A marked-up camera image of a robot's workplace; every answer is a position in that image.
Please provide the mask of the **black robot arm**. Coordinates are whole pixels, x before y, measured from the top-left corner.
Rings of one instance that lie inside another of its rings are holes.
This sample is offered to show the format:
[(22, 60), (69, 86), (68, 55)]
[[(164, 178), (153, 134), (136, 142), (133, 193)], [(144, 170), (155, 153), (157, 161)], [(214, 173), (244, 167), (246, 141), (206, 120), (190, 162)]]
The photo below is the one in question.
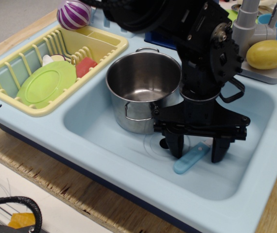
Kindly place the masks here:
[(226, 83), (238, 93), (223, 102), (244, 95), (236, 80), (243, 58), (232, 39), (227, 12), (212, 0), (89, 0), (121, 28), (133, 33), (157, 32), (176, 46), (182, 62), (180, 94), (183, 101), (154, 108), (154, 130), (165, 136), (171, 154), (180, 158), (185, 135), (213, 139), (211, 160), (220, 162), (231, 143), (246, 138), (250, 119), (222, 107), (217, 98)]

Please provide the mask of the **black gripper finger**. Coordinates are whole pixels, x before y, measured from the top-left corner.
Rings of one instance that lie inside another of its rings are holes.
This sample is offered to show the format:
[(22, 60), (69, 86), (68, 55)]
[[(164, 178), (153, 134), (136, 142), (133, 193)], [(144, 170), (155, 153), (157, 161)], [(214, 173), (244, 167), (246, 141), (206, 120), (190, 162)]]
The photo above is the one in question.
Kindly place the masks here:
[(231, 141), (226, 138), (214, 138), (212, 144), (211, 162), (218, 163), (223, 160)]
[(166, 147), (172, 156), (177, 159), (181, 158), (183, 155), (184, 135), (177, 135), (168, 131), (163, 132), (162, 135), (165, 137)]

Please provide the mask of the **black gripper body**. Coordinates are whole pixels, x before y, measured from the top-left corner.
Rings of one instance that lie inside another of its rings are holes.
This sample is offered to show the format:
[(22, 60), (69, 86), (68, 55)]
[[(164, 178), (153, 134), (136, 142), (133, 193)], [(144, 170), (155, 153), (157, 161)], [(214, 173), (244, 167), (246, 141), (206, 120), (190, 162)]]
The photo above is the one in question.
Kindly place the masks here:
[(152, 111), (155, 130), (167, 143), (182, 143), (185, 135), (210, 137), (215, 143), (233, 143), (246, 139), (250, 118), (222, 107), (217, 100), (194, 102), (183, 100)]

